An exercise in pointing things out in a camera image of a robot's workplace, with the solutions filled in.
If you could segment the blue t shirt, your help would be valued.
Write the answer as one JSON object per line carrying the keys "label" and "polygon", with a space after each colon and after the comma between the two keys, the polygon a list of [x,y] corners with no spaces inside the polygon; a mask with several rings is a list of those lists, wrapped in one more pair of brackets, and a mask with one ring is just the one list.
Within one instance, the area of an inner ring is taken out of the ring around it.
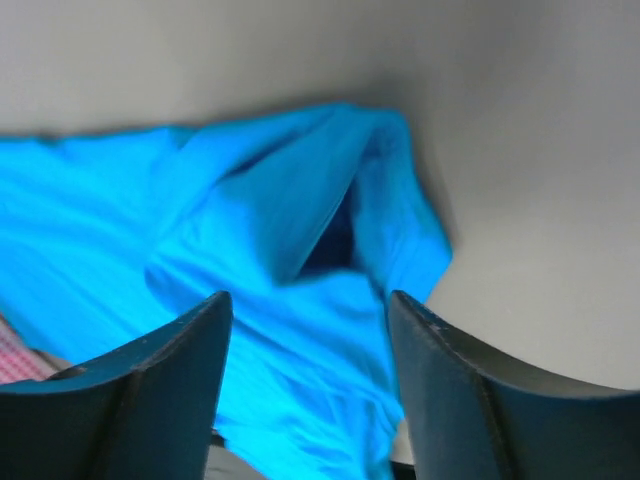
{"label": "blue t shirt", "polygon": [[426,299],[451,259],[392,111],[1,141],[12,327],[78,364],[227,291],[215,426],[270,479],[391,477],[388,300]]}

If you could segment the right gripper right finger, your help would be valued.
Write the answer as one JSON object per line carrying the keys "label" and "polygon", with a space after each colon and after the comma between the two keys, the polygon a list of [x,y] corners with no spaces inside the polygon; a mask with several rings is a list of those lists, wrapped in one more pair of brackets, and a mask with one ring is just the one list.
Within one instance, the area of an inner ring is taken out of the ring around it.
{"label": "right gripper right finger", "polygon": [[388,318],[417,478],[638,478],[638,391],[521,361],[402,291]]}

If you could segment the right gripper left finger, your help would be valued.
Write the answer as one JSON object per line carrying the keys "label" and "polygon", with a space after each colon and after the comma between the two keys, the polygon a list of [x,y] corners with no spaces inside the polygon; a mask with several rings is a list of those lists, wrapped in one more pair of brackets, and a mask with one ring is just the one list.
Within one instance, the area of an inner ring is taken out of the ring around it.
{"label": "right gripper left finger", "polygon": [[218,292],[100,357],[2,386],[2,478],[203,478],[232,319]]}

